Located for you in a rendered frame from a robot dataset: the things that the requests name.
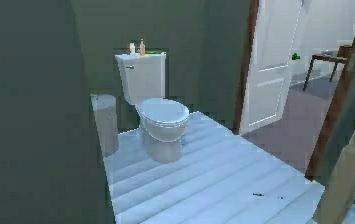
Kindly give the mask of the grey metal trash can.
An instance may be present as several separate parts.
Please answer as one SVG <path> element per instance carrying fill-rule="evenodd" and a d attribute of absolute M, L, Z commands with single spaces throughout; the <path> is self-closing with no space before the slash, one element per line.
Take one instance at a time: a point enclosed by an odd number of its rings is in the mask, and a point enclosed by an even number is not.
<path fill-rule="evenodd" d="M 116 98 L 109 94 L 92 94 L 91 102 L 102 155 L 108 157 L 119 147 Z"/>

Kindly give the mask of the white toilet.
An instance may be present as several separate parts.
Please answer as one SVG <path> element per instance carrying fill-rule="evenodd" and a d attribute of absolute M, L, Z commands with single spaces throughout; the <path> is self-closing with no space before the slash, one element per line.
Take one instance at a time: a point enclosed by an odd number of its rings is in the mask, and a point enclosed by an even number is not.
<path fill-rule="evenodd" d="M 141 144 L 154 161 L 173 163 L 182 155 L 190 110 L 166 96 L 166 53 L 115 56 L 126 102 L 139 118 Z"/>

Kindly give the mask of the white room door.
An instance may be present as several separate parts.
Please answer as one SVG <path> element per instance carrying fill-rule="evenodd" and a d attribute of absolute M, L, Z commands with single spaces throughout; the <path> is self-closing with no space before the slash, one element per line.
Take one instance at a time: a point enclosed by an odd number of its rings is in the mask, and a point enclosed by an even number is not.
<path fill-rule="evenodd" d="M 282 118 L 303 0 L 259 0 L 240 134 Z"/>

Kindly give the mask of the brown wooden table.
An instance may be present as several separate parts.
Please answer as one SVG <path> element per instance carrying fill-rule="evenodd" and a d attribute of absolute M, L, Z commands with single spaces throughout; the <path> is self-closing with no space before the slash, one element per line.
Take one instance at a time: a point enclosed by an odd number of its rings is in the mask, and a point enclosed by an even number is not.
<path fill-rule="evenodd" d="M 310 75 L 313 70 L 313 65 L 316 60 L 330 62 L 334 64 L 329 81 L 332 81 L 339 64 L 346 64 L 352 52 L 351 45 L 341 45 L 337 51 L 324 51 L 320 54 L 313 54 L 306 74 L 306 79 L 303 85 L 303 90 L 306 90 Z"/>

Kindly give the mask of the beige wooden cabinet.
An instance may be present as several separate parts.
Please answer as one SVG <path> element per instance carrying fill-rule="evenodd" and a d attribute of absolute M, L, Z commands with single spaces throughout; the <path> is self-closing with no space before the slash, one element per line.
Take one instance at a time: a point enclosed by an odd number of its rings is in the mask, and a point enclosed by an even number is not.
<path fill-rule="evenodd" d="M 342 224 L 355 200 L 355 131 L 343 148 L 312 221 Z"/>

